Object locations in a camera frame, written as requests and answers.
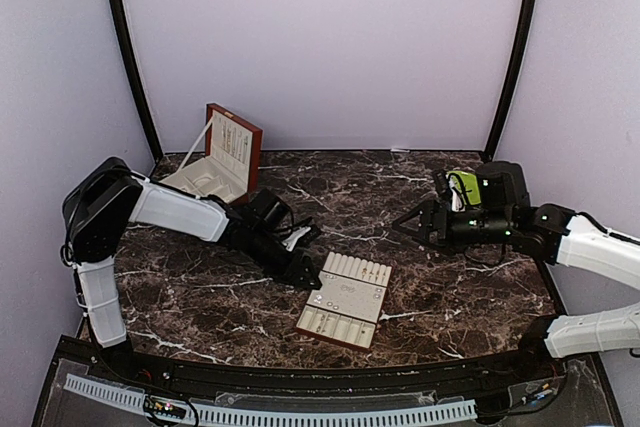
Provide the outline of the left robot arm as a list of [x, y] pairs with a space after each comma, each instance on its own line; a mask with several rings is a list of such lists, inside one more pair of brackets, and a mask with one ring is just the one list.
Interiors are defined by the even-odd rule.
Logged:
[[110, 157], [64, 199], [66, 229], [60, 258], [73, 271], [76, 295], [94, 341], [106, 348], [103, 368], [120, 383], [141, 374], [128, 340], [115, 280], [122, 238], [134, 224], [149, 225], [221, 245], [248, 256], [263, 273], [305, 290], [321, 286], [319, 270], [306, 249], [319, 234], [312, 218], [289, 226], [293, 212], [263, 189], [252, 200], [232, 205], [214, 194], [187, 193], [131, 170]]

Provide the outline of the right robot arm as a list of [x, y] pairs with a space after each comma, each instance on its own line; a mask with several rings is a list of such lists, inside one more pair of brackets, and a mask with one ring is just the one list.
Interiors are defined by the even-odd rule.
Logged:
[[[454, 173], [436, 171], [437, 195], [396, 219], [395, 231], [443, 253], [472, 245], [496, 244], [540, 262], [581, 268], [632, 288], [639, 286], [639, 241], [607, 228], [586, 212], [556, 204], [534, 206], [522, 167], [488, 162], [474, 174], [477, 202]], [[521, 381], [534, 379], [549, 358], [639, 348], [639, 306], [587, 315], [534, 319], [510, 360]]]

